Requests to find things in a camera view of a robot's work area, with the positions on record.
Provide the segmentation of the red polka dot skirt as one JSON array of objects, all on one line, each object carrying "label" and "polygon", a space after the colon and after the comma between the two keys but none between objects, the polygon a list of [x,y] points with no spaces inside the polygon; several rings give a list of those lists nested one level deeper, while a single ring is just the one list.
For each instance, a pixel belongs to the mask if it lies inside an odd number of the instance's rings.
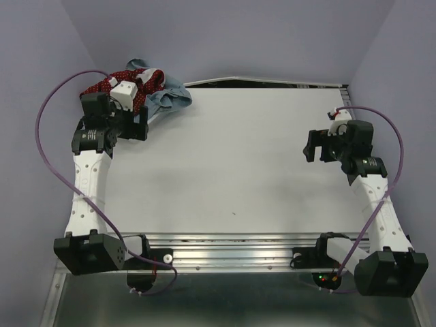
[{"label": "red polka dot skirt", "polygon": [[138,92],[134,98],[134,114],[139,113],[139,109],[145,104],[146,96],[157,91],[162,91],[165,85],[165,74],[160,69],[136,69],[125,70],[111,73],[109,77],[89,87],[80,94],[89,93],[107,93],[110,96],[110,91],[122,81],[135,82],[138,87]]}]

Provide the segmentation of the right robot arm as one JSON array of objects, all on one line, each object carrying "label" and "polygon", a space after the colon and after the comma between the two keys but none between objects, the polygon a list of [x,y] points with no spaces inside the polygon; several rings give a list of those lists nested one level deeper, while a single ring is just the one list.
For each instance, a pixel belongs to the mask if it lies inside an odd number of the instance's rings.
[{"label": "right robot arm", "polygon": [[322,266],[339,264],[335,275],[320,278],[320,287],[336,285],[343,270],[350,272],[363,296],[409,298],[421,282],[429,261],[412,247],[396,216],[388,195],[392,183],[383,161],[372,156],[373,126],[359,120],[333,123],[330,129],[311,130],[303,153],[308,162],[321,148],[321,161],[338,161],[349,186],[360,202],[366,220],[364,235],[369,250],[359,248],[362,239],[341,233],[320,235],[312,258]]}]

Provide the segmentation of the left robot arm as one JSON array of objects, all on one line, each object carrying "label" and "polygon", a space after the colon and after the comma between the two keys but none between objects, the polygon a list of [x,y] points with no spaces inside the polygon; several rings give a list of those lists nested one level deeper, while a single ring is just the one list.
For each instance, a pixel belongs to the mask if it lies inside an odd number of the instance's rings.
[{"label": "left robot arm", "polygon": [[145,141],[148,110],[134,112],[136,92],[87,93],[80,101],[83,116],[72,138],[75,192],[72,212],[62,238],[54,240],[54,252],[73,275],[122,269],[123,242],[108,235],[101,217],[106,181],[118,139]]}]

